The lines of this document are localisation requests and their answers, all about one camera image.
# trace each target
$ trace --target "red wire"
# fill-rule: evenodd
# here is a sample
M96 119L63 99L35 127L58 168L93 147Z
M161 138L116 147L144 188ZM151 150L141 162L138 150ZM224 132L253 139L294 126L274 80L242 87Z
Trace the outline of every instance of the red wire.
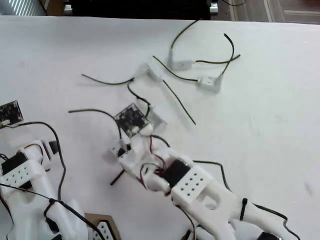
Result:
M166 169L166 162L165 162L165 160L162 158L162 157L160 157L159 155L157 155L157 154L154 154L153 152L152 152L152 137L150 136L150 146L149 146L149 150L150 150L150 153L152 154L152 155L154 155L154 156L156 156L158 159L160 159L160 161L162 162L162 168L163 169Z

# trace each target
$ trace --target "black wire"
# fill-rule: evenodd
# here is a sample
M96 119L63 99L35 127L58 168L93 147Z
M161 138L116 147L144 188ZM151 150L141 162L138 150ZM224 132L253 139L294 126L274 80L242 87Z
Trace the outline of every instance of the black wire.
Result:
M45 195L42 195L40 193L37 193L37 192L34 192L34 191L30 191L30 190L27 190L27 189L23 189L23 188L20 188L20 187L14 187L14 186L10 186L10 185L7 185L7 184L3 184L3 183L0 183L0 186L4 186L4 187L7 187L7 188L12 188L12 189L16 189L16 190L21 190L23 192L28 192L28 193L31 193L31 194L35 194L35 195L38 195L38 196L41 196L43 198L46 198L49 200L49 206L53 205L53 203L55 202L58 202L60 203L62 206L64 206L67 210L69 210L71 213L73 213L77 218L79 218L81 221L83 221L84 223L86 223L89 227L91 227L93 230L95 230L98 235L100 236L100 238L103 240L105 239L103 234L100 232L100 230L92 223L90 222L88 219L86 219L85 217L83 217L80 213L78 213L76 210L74 210L71 206L69 206L68 204L64 203L63 201L61 200L57 200L57 199L53 199L53 198L49 198Z
M115 122L115 124L116 124L116 126L118 128L120 140L122 139L120 126L117 123L117 121L115 120L114 116L112 116L110 113L108 113L106 111L99 110L99 109L94 109L94 108L75 109L75 110L68 111L68 113L70 113L70 114L72 114L72 113L80 113L80 112L98 112L98 113L103 113L103 114L108 115L110 118L112 118L114 120L114 122Z
M110 185L113 186L113 185L118 181L118 179L119 179L125 172L126 172L125 170L122 170L122 171L112 180L112 182L110 183Z
M171 49L174 48L174 45L176 43L176 41L178 40L178 38L181 36L181 34L183 34L188 28L190 28L193 24L195 24L196 22L198 22L198 20L193 21L192 23L190 23L188 26L186 26L181 32L179 32L179 34L174 38L173 42L171 43Z
M264 210L268 213L271 213L271 214L274 214L274 215L277 215L278 217L284 219L283 221L283 227L289 232L291 233L293 236L295 236L298 240L300 240L300 237L299 235L297 235L296 233L294 233L293 231L291 231L288 227L287 227L287 222L288 222L288 217L286 215L283 215L282 213L280 212L277 212L275 210L272 210L270 208L267 208L265 206L261 206L261 205L258 205L258 204L254 204L258 209L261 209L261 210Z
M46 199L50 200L49 197L47 197L47 196L45 196L45 195L42 195L42 194L40 194L40 193L34 192L34 191L30 191L30 190L28 190L28 189L24 189L24 188L20 188L20 187L15 187L15 186L10 186L10 185L4 184L4 183L0 183L0 186L4 186L4 187L7 187L7 188L16 189L16 190L20 190L20 191L23 191L23 192L35 194L35 195L38 195L38 196L40 196L40 197L43 197L43 198L46 198Z
M234 54L235 54L235 45L234 45L234 43L232 42L231 38L230 38L227 34L225 34L225 33L224 33L223 35L226 37L226 39L228 39L228 41L230 42L230 44L231 44L231 46L232 46L232 55L231 55L231 57L230 57L230 60L229 60L228 63L226 64L226 66L225 66L222 74L224 74L225 71L227 70L227 68L229 67L229 64L230 64L230 62L231 62L231 60L232 60L232 58L234 57Z
M195 163L198 163L198 164L213 164L213 165L219 166L220 169L221 169L222 179L223 179L224 186L225 186L230 192L232 192L231 189L230 189L230 187L229 187L229 185L228 185L228 183L227 183L227 178L226 178L226 175L225 175L224 166L223 166L221 163L216 162L216 161L194 161L194 162L195 162Z
M90 77L90 76L88 76L88 75L85 75L85 74L81 74L81 75L84 76L84 77L86 77L86 78L88 78L88 79L91 79L91 80L93 80L93 81L95 81L95 82L98 82L98 83L101 83L101 84L106 84L106 85L114 85L114 86L115 86L115 85L122 85L122 84L130 83L130 82L132 82L132 81L134 80L134 77L133 77L133 78L127 80L127 81L112 83L112 82L100 81L100 80L97 80L97 79L95 79L95 78L93 78L93 77Z
M221 0L221 1L224 2L225 4L228 4L229 6L237 7L237 6L245 5L247 0L244 0L242 3L238 3L238 4L231 4L231 3L227 2L226 0Z
M160 61L156 56L152 56L154 59L156 59L169 73L171 73L173 76L175 76L178 79L182 79L182 80L187 80L187 81L191 81L191 82L198 82L197 79L192 79L192 78L185 78L182 76L178 76L177 74L175 74L174 72L172 72L162 61Z
M143 102L145 102L145 103L147 104L148 108L147 108L147 110L146 110L145 116L148 117L149 112L150 112L150 105L151 105L151 104L150 104L150 102L149 102L147 99L145 99L145 98L143 98L143 97L140 97L138 94L136 94L134 91L131 90L130 84L131 84L133 81L134 81L134 78L132 78L132 80L127 84L127 88L128 88L128 90L130 91L130 93L132 93L137 99L139 99L139 100L141 100L141 101L143 101Z
M182 102L180 101L179 97L175 94L175 92L171 89L171 87L168 85L168 83L166 83L165 80L162 80L163 83L168 87L168 89L172 92L172 94L176 97L176 99L178 100L178 102L180 103L181 107L183 108L183 110L185 111L185 113L188 115L188 117L191 119L191 121L193 122L194 125L196 125L196 122L193 120L193 118L190 116L190 114L188 113L187 109L185 108L185 106L182 104Z
M221 173L222 173L223 183L224 183L225 187L226 187L230 192L232 192L231 189L230 189L230 187L229 187L229 185L228 185L228 183L227 183L227 179L226 179L224 167L223 167L223 165L222 165L221 163L219 163L219 162L214 162L214 161L194 161L194 162L195 162L195 163L200 163L200 164L214 164L214 165L220 166L220 168L221 168ZM266 212L268 212L268 213L274 214L274 215L282 218L282 219L284 220L284 221L283 221L283 226L284 226L284 228L285 228L289 233L291 233L293 236L295 236L298 240L300 240L300 237L299 237L296 233L294 233L292 230L290 230L290 229L287 227L287 221L288 221L288 217L287 217L287 216L283 215L283 214L280 213L280 212L277 212L277 211L275 211L275 210L272 210L272 209L270 209L270 208L267 208L267 207L265 207L265 206L261 206L261 205L255 204L255 203L253 203L253 205L255 205L257 208L259 208L259 209L261 209L261 210L263 210L263 211L266 211Z
M53 127L50 126L49 124L45 123L45 122L42 122L42 121L30 121L30 122L20 123L20 124L18 124L16 126L6 125L6 127L9 127L11 129L15 129L15 128L20 127L20 126L27 126L27 125L33 125L33 124L45 125L54 134L54 137L55 137L55 140L56 140L56 145L57 145L58 152L59 152L61 165L63 167L63 173L62 173L61 180L60 180L60 183L59 183L59 186L58 186L58 194L57 194L58 200L61 200L61 188L62 188L62 184L64 183L64 180L65 180L65 176L66 176L66 173L67 173L67 167L65 165L64 157L62 156L62 150L61 150L61 145L60 145L60 141L59 141L58 135L57 135L56 131L53 129Z
M193 238L192 238L192 240L196 240L196 226L195 226L194 222L192 221L191 217L179 205L175 205L175 206L178 209L180 209L184 213L184 215L186 215L186 217L190 220L190 222L192 224L192 228L193 228Z
M3 159L5 161L8 161L9 158L7 157L7 155L3 154L3 153L0 153L0 159Z
M237 56L233 57L231 59L231 62L238 59L241 56L241 54L238 54ZM228 61L206 61L206 60L196 60L196 63L205 63L205 64L227 64L230 60Z
M164 138L162 138L161 136L151 134L150 137L161 140L162 142L164 142L164 144L165 144L168 148L170 148L169 143L168 143Z

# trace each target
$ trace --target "wire connector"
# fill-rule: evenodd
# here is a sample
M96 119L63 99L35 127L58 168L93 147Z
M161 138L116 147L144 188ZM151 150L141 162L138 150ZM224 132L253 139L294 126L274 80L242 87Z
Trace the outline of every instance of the wire connector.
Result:
M174 61L174 51L173 49L170 49L168 65L172 70L175 70L175 71L189 70L192 68L193 64L194 64L194 61L192 60Z
M198 84L200 88L219 93L221 90L222 78L223 74L220 74L218 77L205 75L198 80Z
M148 67L149 76L157 83L161 83L163 81L164 72L161 69L161 66L153 57L151 57L146 63Z

